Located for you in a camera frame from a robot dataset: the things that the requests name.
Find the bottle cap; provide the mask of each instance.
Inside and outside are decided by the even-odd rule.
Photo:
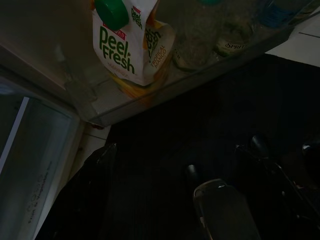
[[[128,11],[122,0],[95,0],[96,12],[104,24],[117,31],[129,23]]]

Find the refrigerator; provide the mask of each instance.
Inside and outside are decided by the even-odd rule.
[[[93,49],[91,4],[11,0],[0,5],[0,239],[36,237],[69,179],[85,122],[107,127],[174,99],[280,45],[319,13],[260,29],[243,52],[191,73],[171,62],[162,85],[132,98]],[[156,18],[177,29],[176,13],[184,4],[161,0]]]

